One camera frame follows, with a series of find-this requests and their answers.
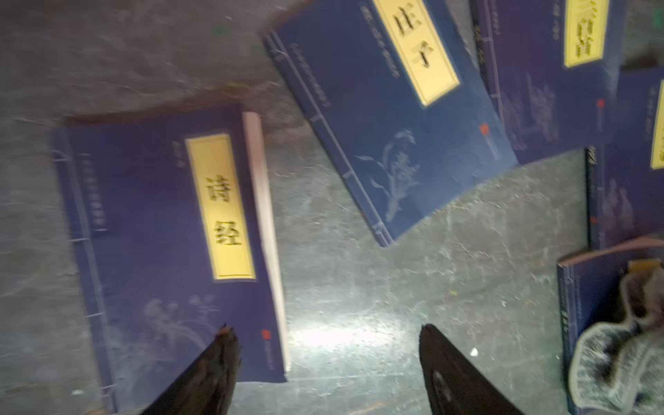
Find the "blue book Zhuangzi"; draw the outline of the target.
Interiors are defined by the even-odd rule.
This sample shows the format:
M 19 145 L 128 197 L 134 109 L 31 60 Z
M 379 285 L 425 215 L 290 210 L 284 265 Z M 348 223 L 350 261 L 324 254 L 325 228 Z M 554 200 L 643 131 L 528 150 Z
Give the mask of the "blue book Zhuangzi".
M 383 247 L 517 164 L 443 1 L 305 1 L 265 45 Z

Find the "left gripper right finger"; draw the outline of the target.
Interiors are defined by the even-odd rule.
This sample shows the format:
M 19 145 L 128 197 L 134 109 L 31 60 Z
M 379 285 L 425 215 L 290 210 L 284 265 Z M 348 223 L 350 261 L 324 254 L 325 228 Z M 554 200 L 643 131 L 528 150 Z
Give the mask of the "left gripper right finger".
M 422 327 L 419 359 L 432 413 L 520 414 L 433 324 Z

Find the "grey knitted cloth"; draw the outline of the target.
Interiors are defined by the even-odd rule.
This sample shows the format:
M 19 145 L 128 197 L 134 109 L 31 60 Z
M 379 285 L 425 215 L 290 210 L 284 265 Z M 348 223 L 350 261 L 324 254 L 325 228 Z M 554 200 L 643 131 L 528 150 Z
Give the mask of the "grey knitted cloth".
M 572 402 L 614 414 L 662 414 L 663 269 L 624 276 L 620 301 L 622 321 L 596 323 L 577 341 Z

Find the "blue book Hanfeizi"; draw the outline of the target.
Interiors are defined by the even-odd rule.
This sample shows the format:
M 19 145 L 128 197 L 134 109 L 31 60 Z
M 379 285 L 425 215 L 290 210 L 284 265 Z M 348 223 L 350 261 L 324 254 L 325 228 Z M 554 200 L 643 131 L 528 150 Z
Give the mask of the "blue book Hanfeizi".
M 584 252 L 557 264 L 560 319 L 563 337 L 563 376 L 571 414 L 614 414 L 578 408 L 572 402 L 568 376 L 577 341 L 584 331 L 601 322 L 619 323 L 624 318 L 620 283 L 636 271 L 663 269 L 663 242 L 638 238 L 615 247 Z

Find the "blue book Shijing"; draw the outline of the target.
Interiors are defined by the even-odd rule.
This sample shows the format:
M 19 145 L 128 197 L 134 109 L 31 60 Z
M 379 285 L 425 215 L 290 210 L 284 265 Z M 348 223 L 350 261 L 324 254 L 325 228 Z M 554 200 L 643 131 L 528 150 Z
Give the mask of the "blue book Shijing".
M 110 414 L 231 327 L 242 382 L 291 367 L 261 119 L 239 104 L 69 119 L 51 137 Z

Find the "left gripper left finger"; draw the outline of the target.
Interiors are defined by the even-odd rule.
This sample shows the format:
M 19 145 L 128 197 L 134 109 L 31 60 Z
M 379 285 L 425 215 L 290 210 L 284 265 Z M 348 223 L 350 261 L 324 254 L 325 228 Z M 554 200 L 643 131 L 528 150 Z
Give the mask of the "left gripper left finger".
M 223 327 L 212 343 L 142 414 L 227 414 L 238 380 L 240 351 L 234 329 Z

